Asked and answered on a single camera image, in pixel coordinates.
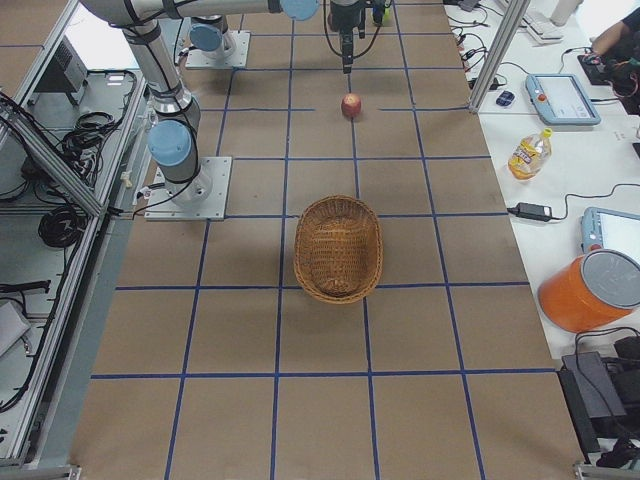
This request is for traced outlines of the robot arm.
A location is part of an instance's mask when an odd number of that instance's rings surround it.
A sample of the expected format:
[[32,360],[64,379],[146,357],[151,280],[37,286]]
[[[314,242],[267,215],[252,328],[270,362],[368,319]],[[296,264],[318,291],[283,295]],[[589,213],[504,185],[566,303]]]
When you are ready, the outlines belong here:
[[167,200],[194,217],[204,217],[204,204],[214,180],[199,156],[200,107],[184,85],[161,38],[160,18],[214,17],[229,14],[284,13],[296,21],[312,18],[320,1],[84,1],[93,15],[122,31],[148,83],[158,123],[148,134],[148,149],[164,176]]
[[192,17],[189,40],[195,50],[215,61],[227,59],[235,50],[235,40],[229,33],[225,15]]

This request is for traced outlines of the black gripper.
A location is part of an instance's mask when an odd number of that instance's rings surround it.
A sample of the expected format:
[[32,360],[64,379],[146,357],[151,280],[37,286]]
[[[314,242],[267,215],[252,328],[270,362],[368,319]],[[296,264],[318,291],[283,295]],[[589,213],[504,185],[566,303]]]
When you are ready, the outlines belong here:
[[336,50],[330,45],[336,55],[341,55],[342,72],[348,75],[353,66],[353,33],[364,39],[365,30],[365,1],[334,1],[329,2],[327,14],[327,28],[339,34],[340,48]]

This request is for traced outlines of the person forearm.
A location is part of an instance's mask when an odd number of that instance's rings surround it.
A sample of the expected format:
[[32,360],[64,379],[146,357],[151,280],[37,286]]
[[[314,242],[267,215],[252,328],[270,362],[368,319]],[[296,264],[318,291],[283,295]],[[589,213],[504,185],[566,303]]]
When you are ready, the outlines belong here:
[[632,35],[639,27],[639,19],[630,16],[615,23],[601,33],[591,44],[591,52],[602,56],[611,50],[619,41]]

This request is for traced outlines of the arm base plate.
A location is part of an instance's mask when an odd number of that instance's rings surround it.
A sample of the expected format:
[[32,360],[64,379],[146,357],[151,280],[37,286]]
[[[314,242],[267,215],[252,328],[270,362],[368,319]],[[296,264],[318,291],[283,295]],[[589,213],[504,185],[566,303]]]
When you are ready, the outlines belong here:
[[246,30],[196,29],[189,32],[191,47],[186,68],[225,70],[246,67],[251,33]]
[[149,197],[151,206],[143,211],[150,221],[223,221],[232,170],[231,157],[201,157],[199,175],[183,186],[166,183],[159,167],[154,181],[163,186]]

